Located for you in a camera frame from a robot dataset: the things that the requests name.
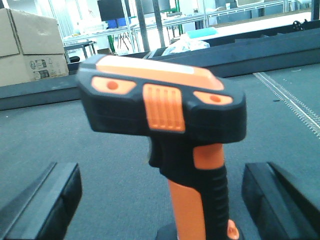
black monitor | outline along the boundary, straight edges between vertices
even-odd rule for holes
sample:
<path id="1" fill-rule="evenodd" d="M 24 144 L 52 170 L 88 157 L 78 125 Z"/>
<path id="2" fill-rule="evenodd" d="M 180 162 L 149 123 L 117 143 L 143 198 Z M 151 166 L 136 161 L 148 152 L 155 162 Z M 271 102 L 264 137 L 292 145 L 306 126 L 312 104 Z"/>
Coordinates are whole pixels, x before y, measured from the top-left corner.
<path id="1" fill-rule="evenodd" d="M 129 0 L 125 0 L 125 6 L 128 16 L 131 17 Z M 101 20 L 103 22 L 114 19 L 121 19 L 125 17 L 121 0 L 99 0 L 98 7 L 100 11 Z"/>
<path id="2" fill-rule="evenodd" d="M 171 9 L 170 0 L 158 0 L 160 11 Z M 142 0 L 142 9 L 144 14 L 154 13 L 154 5 L 152 0 Z"/>

gray carpet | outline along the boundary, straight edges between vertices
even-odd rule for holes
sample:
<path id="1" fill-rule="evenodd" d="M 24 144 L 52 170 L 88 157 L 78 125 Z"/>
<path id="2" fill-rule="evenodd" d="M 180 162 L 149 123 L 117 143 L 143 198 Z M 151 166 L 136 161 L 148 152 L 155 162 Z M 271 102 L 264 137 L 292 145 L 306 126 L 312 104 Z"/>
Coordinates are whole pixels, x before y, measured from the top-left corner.
<path id="1" fill-rule="evenodd" d="M 290 69 L 268 74 L 277 81 L 290 75 L 292 83 L 281 84 L 320 113 L 318 69 L 309 69 L 313 79 Z M 246 240 L 259 240 L 241 197 L 245 163 L 272 161 L 320 183 L 320 141 L 253 75 L 232 79 L 246 92 L 248 131 L 225 146 L 230 215 Z M 147 162 L 148 139 L 91 131 L 79 101 L 0 111 L 0 146 L 0 207 L 49 162 L 79 163 L 83 197 L 66 240 L 152 240 L 174 220 L 167 181 Z"/>

green object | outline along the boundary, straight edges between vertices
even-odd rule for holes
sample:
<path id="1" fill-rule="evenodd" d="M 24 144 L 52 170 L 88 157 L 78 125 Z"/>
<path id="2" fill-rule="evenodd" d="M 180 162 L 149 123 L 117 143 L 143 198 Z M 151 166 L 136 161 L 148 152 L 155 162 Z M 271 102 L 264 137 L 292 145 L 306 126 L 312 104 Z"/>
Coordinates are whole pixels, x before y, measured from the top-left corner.
<path id="1" fill-rule="evenodd" d="M 114 45 L 114 38 L 109 35 L 108 36 L 108 40 L 109 40 L 110 49 L 114 53 L 116 51 L 115 50 L 115 45 Z"/>
<path id="2" fill-rule="evenodd" d="M 175 8 L 176 8 L 176 11 L 177 12 L 180 12 L 180 3 L 179 3 L 179 0 L 174 0 L 175 1 Z M 179 29 L 179 35 L 183 34 L 184 33 L 184 30 L 182 28 L 182 25 L 180 24 L 178 26 L 178 29 Z"/>

orange side button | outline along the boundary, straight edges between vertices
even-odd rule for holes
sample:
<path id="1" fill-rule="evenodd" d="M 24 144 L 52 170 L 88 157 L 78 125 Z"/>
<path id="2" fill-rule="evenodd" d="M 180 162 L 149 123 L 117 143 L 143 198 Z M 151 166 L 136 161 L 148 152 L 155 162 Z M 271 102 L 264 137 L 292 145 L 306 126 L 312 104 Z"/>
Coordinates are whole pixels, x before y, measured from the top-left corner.
<path id="1" fill-rule="evenodd" d="M 92 78 L 91 85 L 99 92 L 119 95 L 125 95 L 137 86 L 134 81 L 119 80 L 101 76 L 94 76 Z"/>
<path id="2" fill-rule="evenodd" d="M 233 102 L 232 97 L 209 92 L 194 91 L 193 94 L 205 104 L 227 105 Z"/>

handheld scanner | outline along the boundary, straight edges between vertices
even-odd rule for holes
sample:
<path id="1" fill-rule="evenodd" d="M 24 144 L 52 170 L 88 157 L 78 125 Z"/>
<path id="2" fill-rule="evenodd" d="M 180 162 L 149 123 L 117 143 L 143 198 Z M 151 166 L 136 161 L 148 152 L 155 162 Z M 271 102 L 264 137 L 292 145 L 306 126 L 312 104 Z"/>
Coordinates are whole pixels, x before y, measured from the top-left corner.
<path id="1" fill-rule="evenodd" d="M 150 137 L 149 163 L 169 179 L 180 240 L 234 233 L 222 144 L 245 137 L 246 100 L 233 82 L 199 67 L 105 55 L 83 62 L 77 78 L 94 131 Z"/>

